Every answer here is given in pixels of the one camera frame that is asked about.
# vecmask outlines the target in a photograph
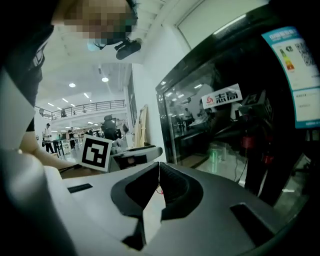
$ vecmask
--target railing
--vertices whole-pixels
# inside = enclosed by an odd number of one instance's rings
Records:
[[[63,109],[64,111],[57,110],[57,111],[51,112],[49,110],[46,110],[37,106],[35,107],[35,109],[38,110],[40,115],[42,115],[45,119],[57,120],[65,117],[81,115],[83,113],[120,109],[120,108],[124,108],[125,106],[126,106],[125,100],[121,99],[121,100],[103,101],[103,102],[96,102],[96,103],[78,105],[73,107],[67,107]]]

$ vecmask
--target qr code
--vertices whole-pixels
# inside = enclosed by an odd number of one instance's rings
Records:
[[[299,53],[301,54],[301,57],[304,60],[304,63],[306,66],[311,66],[316,64],[305,42],[295,43],[294,45],[299,51]]]
[[[104,168],[108,147],[111,146],[106,141],[86,138],[83,146],[82,162],[94,167]]]

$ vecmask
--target balcony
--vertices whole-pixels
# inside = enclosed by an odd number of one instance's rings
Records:
[[[84,105],[78,105],[74,107],[64,108],[64,112],[62,110],[51,112],[49,110],[35,107],[36,110],[43,116],[44,119],[54,121],[54,120],[62,120],[67,117],[77,117],[84,116],[87,114],[95,114],[101,112],[109,112],[111,110],[123,110],[126,107],[125,100],[113,100],[113,101],[103,101],[96,102]]]

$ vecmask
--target red logo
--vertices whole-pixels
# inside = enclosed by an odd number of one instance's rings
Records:
[[[214,100],[210,96],[208,96],[208,98],[206,99],[206,103],[210,104],[213,102],[214,102]]]

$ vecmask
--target white shirt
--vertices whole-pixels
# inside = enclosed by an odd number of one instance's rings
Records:
[[[45,128],[44,132],[42,134],[44,136],[44,140],[45,141],[51,141],[52,137],[50,137],[50,135],[51,135],[51,128],[50,127],[49,128]]]

